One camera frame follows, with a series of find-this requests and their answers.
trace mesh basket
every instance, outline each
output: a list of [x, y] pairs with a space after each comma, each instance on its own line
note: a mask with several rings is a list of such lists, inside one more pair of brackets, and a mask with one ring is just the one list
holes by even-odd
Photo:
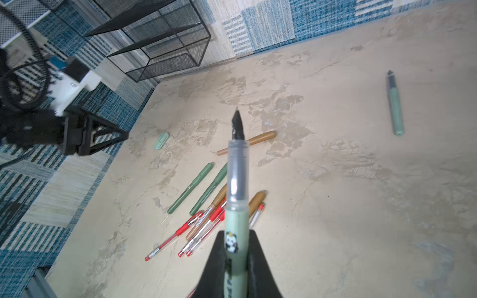
[[177, 0], [159, 12], [172, 28], [183, 26], [183, 24], [200, 23], [199, 15], [189, 1]]
[[187, 29], [177, 34], [177, 37], [185, 46], [192, 44], [196, 41], [206, 39], [209, 36], [210, 35], [203, 24], [201, 24], [200, 26], [193, 27], [191, 29]]
[[142, 81], [200, 65], [209, 39], [197, 41], [167, 55], [152, 59], [145, 67], [127, 72], [134, 81]]
[[49, 10], [55, 10], [64, 0], [38, 0], [41, 4], [46, 6]]
[[150, 38], [154, 35], [162, 34], [170, 30], [168, 24], [161, 17], [158, 11], [132, 23], [123, 28], [123, 30], [134, 41]]
[[99, 8], [104, 10], [112, 17], [106, 23], [94, 28], [86, 34], [86, 36], [105, 33], [113, 30], [123, 29], [126, 26], [139, 21], [140, 19], [150, 15], [163, 8], [164, 6], [173, 3], [177, 0], [142, 0], [142, 1], [96, 1]]

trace black cable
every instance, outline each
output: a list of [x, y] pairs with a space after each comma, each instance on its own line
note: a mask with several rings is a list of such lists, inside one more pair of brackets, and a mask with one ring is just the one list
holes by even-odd
[[[20, 92], [20, 96], [14, 96], [10, 92], [10, 82], [13, 82], [14, 84], [18, 85], [16, 80], [12, 78], [12, 76], [15, 76], [14, 74], [12, 75], [12, 72], [10, 72], [10, 77], [7, 79], [7, 76], [2, 76], [0, 80], [0, 94], [1, 94], [1, 101], [10, 109], [13, 110], [32, 110], [36, 107], [38, 107], [43, 101], [47, 98], [48, 94], [48, 87], [50, 86], [50, 72], [48, 70], [48, 64], [46, 60], [43, 58], [43, 55], [40, 51], [40, 48], [36, 44], [35, 40], [31, 36], [30, 32], [28, 29], [25, 27], [25, 25], [19, 20], [10, 10], [6, 9], [5, 7], [0, 5], [0, 12], [5, 15], [23, 34], [25, 37], [28, 45], [30, 46], [33, 56], [35, 59], [37, 59], [37, 63], [41, 63], [42, 67], [40, 67], [41, 74], [44, 76], [44, 79], [41, 83], [40, 86], [40, 91], [37, 93], [36, 97], [28, 101], [26, 103], [21, 103], [22, 101], [22, 92]], [[24, 64], [23, 66], [19, 66], [19, 68], [25, 67], [30, 65], [29, 63]]]
[[30, 149], [30, 151], [28, 151], [27, 153], [23, 154], [22, 156], [18, 157], [18, 158], [15, 158], [13, 160], [10, 160], [9, 162], [6, 162], [6, 163], [3, 163], [3, 164], [0, 164], [0, 171], [3, 170], [4, 167], [7, 167], [9, 165], [12, 165], [12, 164], [16, 164], [17, 162], [20, 162], [22, 160], [24, 160], [25, 158], [28, 158], [30, 157], [33, 152], [35, 151], [35, 147], [33, 147], [32, 149]]
[[0, 78], [0, 80], [4, 80], [9, 74], [11, 74], [11, 73], [14, 72], [14, 71], [19, 70], [20, 68], [27, 67], [27, 66], [34, 65], [34, 64], [39, 64], [39, 63], [47, 62], [47, 61], [48, 61], [48, 59], [42, 59], [42, 60], [32, 61], [32, 62], [28, 62], [28, 63], [22, 64], [22, 65], [19, 65], [19, 66], [15, 67], [15, 68], [10, 69], [8, 72], [6, 72], [6, 73]]

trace black metal frame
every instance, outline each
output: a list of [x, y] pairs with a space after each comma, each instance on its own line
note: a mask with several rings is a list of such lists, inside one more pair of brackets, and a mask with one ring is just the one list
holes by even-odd
[[166, 3], [165, 5], [164, 4], [149, 4], [149, 5], [146, 5], [146, 6], [143, 6], [143, 3], [142, 2], [139, 2], [137, 4], [135, 4], [134, 6], [132, 6], [131, 8], [129, 8], [128, 10], [125, 10], [123, 12], [121, 12], [119, 15], [115, 16], [114, 18], [112, 18], [110, 16], [110, 14], [101, 6], [98, 4], [98, 2], [96, 2], [96, 0], [93, 0], [95, 5], [98, 6], [102, 11], [105, 12], [105, 14], [110, 18], [107, 22], [103, 23], [101, 26], [98, 26], [96, 27], [95, 29], [89, 31], [86, 36], [93, 36], [93, 35], [97, 35], [97, 34], [101, 34], [101, 33], [106, 33], [106, 32], [111, 32], [111, 31], [115, 31], [115, 30], [119, 30], [121, 29], [121, 27], [119, 27], [120, 25], [118, 24], [114, 29], [107, 29], [107, 30], [101, 30], [100, 28], [104, 27], [105, 25], [107, 24], [110, 24], [110, 23], [113, 23], [114, 21], [117, 21], [116, 19], [125, 15], [125, 14], [134, 14], [134, 13], [139, 13], [140, 14], [140, 19], [150, 15], [151, 13], [153, 13], [154, 11], [157, 11], [159, 9], [162, 9], [164, 7], [166, 7], [167, 5], [171, 4], [171, 3], [174, 3], [176, 0], [165, 0], [164, 3]]
[[[93, 1], [94, 4], [95, 4], [99, 9], [101, 9], [109, 18], [111, 18], [111, 16], [106, 12], [106, 10], [105, 10], [101, 5], [98, 4], [98, 2], [96, 2], [96, 0], [92, 0], [92, 1]], [[174, 3], [174, 2], [175, 2], [175, 1], [172, 1], [172, 2], [168, 3], [167, 5], [163, 6], [162, 8], [167, 7], [168, 5], [170, 5], [170, 4]], [[209, 43], [210, 43], [211, 34], [210, 34], [210, 31], [209, 31], [209, 29], [207, 28], [207, 26], [206, 26], [204, 20], [202, 19], [202, 16], [199, 14], [197, 8], [195, 7], [194, 3], [192, 2], [192, 0], [188, 0], [188, 2], [189, 2], [189, 4], [190, 4], [190, 6], [192, 7], [192, 9], [194, 10], [194, 12], [195, 12], [195, 14], [197, 15], [197, 17], [199, 18], [199, 20], [200, 20], [200, 23], [198, 23], [197, 26], [199, 26], [200, 24], [202, 24], [202, 26], [205, 28], [205, 30], [206, 30], [206, 32], [207, 32], [207, 35], [208, 35], [207, 37], [202, 38], [202, 39], [197, 40], [197, 41], [194, 41], [194, 42], [189, 43], [189, 44], [184, 44], [184, 43], [182, 42], [181, 38], [178, 36], [178, 32], [175, 32], [175, 31], [174, 31], [174, 28], [173, 28], [173, 27], [171, 26], [171, 24], [167, 21], [167, 18], [165, 18], [165, 16], [168, 15], [169, 13], [167, 13], [167, 14], [162, 14], [160, 10], [156, 10], [156, 11], [159, 13], [160, 17], [162, 17], [162, 18], [164, 19], [164, 21], [166, 22], [166, 24], [169, 26], [169, 29], [170, 29], [171, 31], [174, 31], [174, 36], [176, 37], [177, 40], [179, 40], [179, 42], [180, 42], [180, 44], [182, 45], [182, 47], [180, 47], [180, 48], [178, 48], [178, 49], [174, 49], [174, 50], [168, 51], [168, 52], [166, 52], [166, 53], [160, 54], [160, 55], [155, 56], [155, 57], [151, 57], [148, 53], [146, 53], [146, 52], [145, 52], [143, 49], [141, 49], [141, 48], [131, 50], [131, 51], [140, 50], [146, 57], [149, 58], [149, 60], [148, 60], [148, 62], [146, 63], [145, 66], [142, 66], [142, 67], [139, 67], [139, 68], [130, 70], [130, 71], [124, 71], [123, 69], [121, 69], [116, 63], [114, 63], [114, 61], [112, 61], [112, 60], [109, 58], [109, 57], [111, 57], [111, 55], [107, 56], [107, 59], [109, 59], [109, 61], [111, 61], [116, 67], [118, 67], [119, 69], [121, 69], [122, 72], [124, 72], [129, 78], [131, 78], [131, 79], [132, 79], [133, 81], [135, 81], [135, 82], [139, 82], [139, 81], [141, 81], [141, 80], [145, 80], [145, 79], [141, 79], [141, 78], [143, 77], [144, 71], [146, 70], [146, 68], [147, 68], [148, 66], [153, 65], [153, 64], [155, 64], [155, 63], [160, 63], [160, 62], [168, 61], [168, 60], [170, 60], [170, 59], [176, 58], [177, 56], [170, 57], [170, 58], [167, 58], [167, 59], [164, 59], [164, 60], [161, 60], [161, 61], [156, 61], [156, 62], [152, 62], [153, 60], [157, 60], [158, 58], [160, 59], [160, 57], [167, 57], [167, 55], [169, 55], [169, 54], [171, 54], [171, 53], [173, 53], [173, 52], [175, 52], [175, 51], [180, 52], [180, 51], [184, 51], [184, 50], [185, 50], [185, 51], [187, 52], [187, 57], [193, 62], [194, 66], [195, 66], [195, 67], [200, 66], [201, 63], [202, 63], [202, 60], [204, 59], [204, 55], [205, 55], [205, 52], [206, 52], [206, 50], [207, 50], [207, 47], [208, 47], [208, 45], [209, 45]], [[133, 43], [135, 42], [135, 40], [134, 40], [124, 29], [120, 29], [120, 30], [121, 30], [122, 32], [124, 32], [125, 36], [127, 36]], [[197, 43], [199, 43], [199, 42], [203, 42], [203, 41], [205, 41], [205, 40], [207, 40], [207, 43], [206, 43], [206, 45], [205, 45], [204, 51], [202, 52], [202, 55], [201, 55], [201, 57], [200, 57], [200, 60], [197, 61], [197, 60], [191, 55], [191, 53], [190, 53], [190, 51], [189, 51], [189, 49], [188, 49], [187, 47], [189, 47], [189, 46], [191, 46], [191, 45], [194, 45], [194, 44], [197, 44]], [[133, 78], [133, 77], [131, 76], [131, 73], [132, 73], [132, 72], [135, 72], [135, 71], [138, 71], [138, 70], [140, 70], [140, 69], [142, 69], [141, 75], [140, 75], [139, 78], [136, 80], [135, 78]]]
[[192, 25], [188, 25], [188, 26], [182, 26], [182, 27], [175, 27], [175, 28], [173, 28], [169, 31], [166, 31], [164, 33], [161, 33], [159, 35], [140, 40], [140, 41], [135, 42], [135, 43], [133, 43], [133, 44], [127, 46], [127, 47], [124, 47], [120, 50], [117, 50], [114, 53], [109, 54], [108, 57], [116, 56], [116, 55], [123, 54], [123, 53], [129, 52], [129, 51], [138, 50], [140, 48], [143, 48], [143, 47], [148, 46], [150, 44], [153, 44], [155, 42], [161, 41], [165, 38], [171, 37], [172, 35], [175, 35], [176, 33], [180, 33], [182, 31], [197, 27], [198, 25], [201, 25], [201, 23], [192, 24]]
[[[74, 153], [80, 156], [92, 155], [109, 146], [125, 141], [129, 137], [129, 132], [86, 110], [69, 106], [65, 112], [67, 116], [64, 122], [63, 143], [61, 144], [61, 152], [65, 155]], [[94, 144], [96, 138], [114, 133], [119, 135], [111, 140]]]

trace beige mottled table surface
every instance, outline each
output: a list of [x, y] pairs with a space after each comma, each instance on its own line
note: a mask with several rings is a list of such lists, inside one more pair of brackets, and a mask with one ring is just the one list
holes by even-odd
[[[391, 128], [389, 69], [401, 94], [401, 137]], [[250, 195], [268, 192], [256, 231], [285, 297], [475, 297], [476, 94], [475, 1], [433, 4], [164, 81], [48, 281], [59, 298], [185, 297], [212, 239], [189, 258], [177, 257], [184, 237], [149, 262], [144, 256], [189, 218], [226, 162], [214, 152], [226, 146], [238, 106], [246, 136], [278, 131], [251, 147]], [[171, 136], [156, 151], [163, 131]], [[208, 162], [213, 170], [168, 215]]]

